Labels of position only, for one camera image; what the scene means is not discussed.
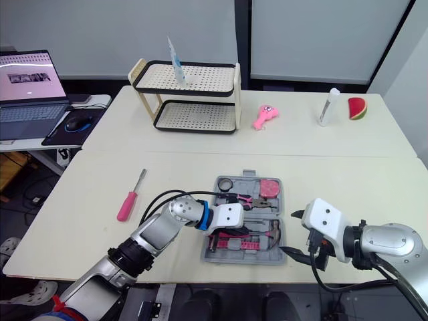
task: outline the pink toy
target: pink toy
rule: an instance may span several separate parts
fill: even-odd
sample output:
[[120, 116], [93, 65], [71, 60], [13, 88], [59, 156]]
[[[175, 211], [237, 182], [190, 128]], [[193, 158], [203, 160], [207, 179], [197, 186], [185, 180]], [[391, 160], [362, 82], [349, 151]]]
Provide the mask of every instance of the pink toy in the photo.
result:
[[261, 105], [259, 109], [259, 117], [255, 122], [253, 122], [253, 127], [257, 130], [261, 130], [263, 127], [263, 123], [266, 120], [272, 119], [280, 114], [278, 109], [269, 106], [269, 105]]
[[271, 179], [260, 181], [260, 196], [265, 199], [274, 199], [280, 193], [280, 184]]

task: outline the toolbox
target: toolbox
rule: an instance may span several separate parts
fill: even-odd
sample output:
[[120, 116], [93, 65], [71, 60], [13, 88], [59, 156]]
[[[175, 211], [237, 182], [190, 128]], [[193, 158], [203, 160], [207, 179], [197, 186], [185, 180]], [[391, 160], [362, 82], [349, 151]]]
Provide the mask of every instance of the toolbox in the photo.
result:
[[276, 178], [257, 177], [244, 170], [241, 177], [217, 177], [214, 206], [241, 203], [244, 224], [241, 229], [222, 229], [204, 238], [201, 258], [211, 263], [280, 265], [285, 254], [282, 183]]

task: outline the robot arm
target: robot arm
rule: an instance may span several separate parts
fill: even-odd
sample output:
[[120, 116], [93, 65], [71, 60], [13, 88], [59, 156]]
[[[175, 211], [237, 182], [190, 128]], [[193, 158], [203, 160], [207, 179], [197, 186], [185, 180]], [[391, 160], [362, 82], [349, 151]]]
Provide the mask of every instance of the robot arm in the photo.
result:
[[[61, 295], [64, 309], [54, 310], [65, 313], [72, 310], [88, 321], [108, 320], [120, 305], [123, 293], [136, 282], [139, 274], [152, 267], [154, 259], [174, 241], [181, 227], [195, 227], [209, 235], [217, 228], [242, 225], [243, 207], [239, 203], [210, 209], [206, 201], [188, 195], [174, 199], [160, 214], [140, 225], [117, 249], [109, 249], [108, 255]], [[40, 316], [34, 321], [42, 320], [53, 319]]]
[[[290, 257], [311, 265], [315, 273], [317, 268], [326, 269], [329, 256], [336, 256], [344, 263], [352, 260], [353, 266], [360, 270], [384, 268], [396, 276], [394, 284], [421, 317], [428, 320], [428, 251], [416, 231], [400, 224], [368, 226], [365, 221], [351, 226], [339, 210], [321, 199], [315, 199], [304, 211], [292, 216], [302, 219], [302, 225], [310, 230], [311, 255], [282, 247]], [[209, 235], [217, 228], [242, 225], [240, 204], [210, 209], [206, 201], [179, 197], [166, 204], [161, 214], [147, 219], [117, 249], [109, 249], [108, 255], [61, 295], [60, 305], [54, 311], [74, 314], [72, 320], [108, 320], [109, 314], [120, 305], [123, 293], [139, 274], [152, 267], [154, 259], [174, 240], [182, 226], [195, 227]], [[34, 321], [48, 320], [63, 318], [51, 314]]]
[[[428, 319], [428, 251], [415, 230], [392, 223], [370, 226], [365, 221], [351, 226], [339, 210], [322, 199], [313, 200], [292, 216], [302, 219], [302, 225], [310, 230], [308, 251], [318, 253], [316, 268], [325, 270], [328, 256], [344, 263], [352, 260], [360, 270], [383, 268], [397, 278], [395, 285], [421, 317]], [[282, 249], [296, 261], [312, 265], [310, 256], [300, 250]]]

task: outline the laptop screen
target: laptop screen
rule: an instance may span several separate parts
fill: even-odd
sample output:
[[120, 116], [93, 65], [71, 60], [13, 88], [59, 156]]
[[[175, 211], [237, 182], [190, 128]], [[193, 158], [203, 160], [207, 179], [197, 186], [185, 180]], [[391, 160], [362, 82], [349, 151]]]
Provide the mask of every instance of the laptop screen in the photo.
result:
[[65, 97], [47, 51], [0, 56], [0, 101]]

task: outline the laptop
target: laptop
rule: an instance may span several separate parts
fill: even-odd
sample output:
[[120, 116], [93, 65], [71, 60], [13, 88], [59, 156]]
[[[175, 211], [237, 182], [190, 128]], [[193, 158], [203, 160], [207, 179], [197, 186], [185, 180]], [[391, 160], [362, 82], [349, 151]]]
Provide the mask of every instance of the laptop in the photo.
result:
[[69, 105], [47, 50], [1, 53], [0, 140], [47, 136]]

